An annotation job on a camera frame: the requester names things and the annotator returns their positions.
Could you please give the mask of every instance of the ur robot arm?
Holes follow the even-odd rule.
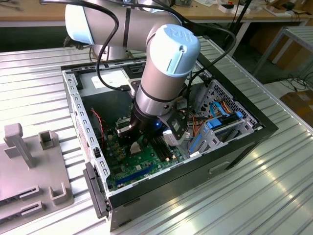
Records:
[[[88,2],[112,11],[119,19],[109,46],[147,52],[130,125],[116,130],[118,136],[136,141],[140,134],[153,136],[165,124],[173,138],[180,140],[188,128],[187,121],[173,105],[200,53],[199,40],[166,11],[140,11],[105,0]],[[75,5],[66,6],[65,19],[69,36],[88,44],[103,44],[114,27],[110,16]]]

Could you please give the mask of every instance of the red wire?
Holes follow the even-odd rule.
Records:
[[[95,110],[91,109],[91,111],[97,116],[98,121],[100,123],[100,128],[101,128],[101,148],[103,148],[103,135],[104,135],[104,132],[103,132],[103,126],[102,126],[102,122],[101,122],[101,117],[96,113]]]

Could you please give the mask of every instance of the slotted aluminum profile table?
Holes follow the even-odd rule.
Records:
[[[200,38],[210,60],[222,51]],[[0,127],[19,121],[25,136],[59,135],[74,204],[7,234],[108,234],[83,177],[84,157],[69,116],[61,65],[88,62],[73,48],[0,54]],[[112,234],[308,234],[313,231],[313,130],[229,56],[216,67],[279,130],[239,165]],[[4,133],[0,132],[2,141]]]
[[[262,68],[263,64],[265,63],[266,59],[269,57],[269,55],[272,53],[272,51],[275,49],[276,45],[280,42],[283,36],[289,37],[288,42],[283,46],[285,48],[282,48],[280,51],[281,55],[286,51],[286,49],[290,46],[292,41],[295,41],[299,43],[301,46],[309,50],[313,53],[313,26],[307,26],[307,27],[282,27],[274,40],[271,42],[265,53],[260,58],[258,64],[255,67],[255,70],[253,71],[253,76],[255,76],[259,70]]]

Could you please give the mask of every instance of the black cable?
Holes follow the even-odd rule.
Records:
[[[239,1],[238,1],[238,3],[237,3],[236,13],[235,13],[235,15],[234,15],[233,21],[232,21],[231,24],[230,24],[229,29],[231,29],[231,28],[233,27],[233,24],[234,24],[234,21],[235,21],[235,19],[236,19],[236,15],[237,15],[237,12],[238,12],[238,8],[239,8]]]
[[[293,13],[295,14],[295,22],[297,21],[297,19],[299,19],[298,21],[300,22],[300,15],[299,15],[299,13],[296,12],[296,11],[293,11]]]
[[[100,74],[100,62],[101,62],[101,55],[103,54],[105,48],[107,47],[107,45],[109,44],[110,40],[113,38],[114,34],[117,32],[118,27],[119,27],[119,21],[118,18],[116,17],[116,15],[102,7],[99,6],[97,4],[91,3],[91,2],[87,2],[87,1],[83,1],[83,0],[40,0],[40,3],[61,3],[61,4],[71,4],[71,5],[76,5],[76,6],[82,6],[82,7],[87,7],[87,8],[91,8],[94,10],[98,10],[102,13],[107,14],[108,16],[110,16],[114,22],[115,22],[115,26],[112,30],[112,32],[109,34],[108,38],[106,39],[106,41],[104,42],[104,44],[101,47],[101,50],[99,52],[99,56],[97,58],[97,63],[96,63],[96,71],[97,71],[97,76],[99,78],[99,80],[102,82],[103,85],[105,85],[106,87],[112,89],[112,90],[116,90],[116,91],[130,91],[130,87],[128,85],[122,85],[120,87],[112,87],[109,84],[107,84],[101,77]]]
[[[138,4],[138,3],[125,3],[125,2],[117,2],[117,1],[114,1],[114,0],[106,0],[108,2],[112,2],[112,3],[116,3],[116,4],[119,4],[119,5],[123,5],[123,6],[134,6],[134,7],[139,7],[139,8],[150,8],[150,9],[158,9],[158,10],[163,10],[163,11],[167,11],[169,13],[172,13],[173,15],[175,15],[182,23],[184,22],[187,22],[189,24],[193,24],[193,25],[196,25],[196,26],[199,26],[199,27],[204,27],[204,28],[210,28],[210,29],[216,29],[216,30],[220,30],[220,31],[223,31],[223,32],[226,32],[228,33],[232,39],[233,39],[233,42],[231,44],[231,46],[222,54],[220,55],[218,58],[216,58],[210,66],[214,65],[215,63],[217,63],[218,61],[220,61],[221,59],[223,59],[235,46],[236,44],[236,36],[230,32],[229,30],[227,29],[224,29],[224,28],[220,28],[220,27],[216,27],[216,26],[211,26],[211,25],[204,25],[204,24],[199,24],[199,23],[195,23],[195,22],[192,22],[190,21],[189,19],[185,18],[184,16],[182,16],[180,13],[178,13],[177,11],[173,10],[171,7],[167,6],[166,4],[160,2],[159,0],[153,0],[155,3],[161,5],[161,6],[151,6],[151,5],[145,5],[145,4]],[[187,87],[187,112],[186,112],[186,119],[187,117],[189,116],[189,93],[190,93],[190,87],[191,87],[191,83],[192,81],[201,73],[203,72],[204,70],[208,69],[210,66],[208,66],[207,68],[202,68],[200,71],[198,71],[192,78],[190,78],[189,80],[189,84],[188,84],[188,87]]]
[[[288,74],[288,77],[287,77],[287,78],[277,79],[277,80],[275,80],[275,81],[279,82],[280,84],[282,84],[283,86],[285,86],[285,87],[291,89],[291,90],[294,91],[294,92],[304,91],[304,90],[306,90],[306,89],[312,90],[313,84],[312,84],[310,81],[307,81],[307,76],[302,79],[302,78],[299,78],[299,77],[295,77],[295,76],[293,76],[293,75],[290,73],[290,74]],[[288,85],[285,85],[282,81],[287,81],[287,82],[292,86],[292,88],[289,87]],[[297,84],[303,86],[303,88],[297,87],[297,86],[295,86],[293,83],[297,83]]]
[[[307,80],[307,79],[308,79],[308,76],[311,75],[311,74],[313,74],[313,72],[308,73],[308,74],[303,78],[303,80]]]
[[[242,11],[241,11],[241,13],[240,13],[236,23],[234,25],[231,25],[231,28],[230,28],[229,31],[231,31],[232,33],[237,35],[237,33],[239,32],[239,29],[241,27],[240,22],[241,22],[242,18],[244,17],[244,15],[246,13],[246,10],[248,9],[248,7],[249,7],[251,2],[252,2],[252,0],[246,0],[245,1],[245,5],[244,5],[244,7],[243,7],[243,9],[242,9]],[[230,38],[229,38],[229,36],[227,36],[225,41],[224,41],[224,43],[223,43],[223,45],[222,45],[223,49],[225,49],[227,47],[227,45],[229,44],[229,40],[230,40]]]
[[[90,60],[90,62],[92,62],[92,59],[91,59],[91,49],[92,49],[92,47],[90,47],[90,49],[89,49],[89,60]]]

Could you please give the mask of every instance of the green circuit board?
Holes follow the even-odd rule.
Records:
[[[119,145],[115,132],[107,139],[104,152],[111,172],[107,178],[110,190],[117,190],[184,160],[178,149],[167,147],[170,155],[166,161],[161,161],[150,143],[146,147],[143,146],[142,138],[137,141],[142,152],[135,155],[131,155],[125,147]]]

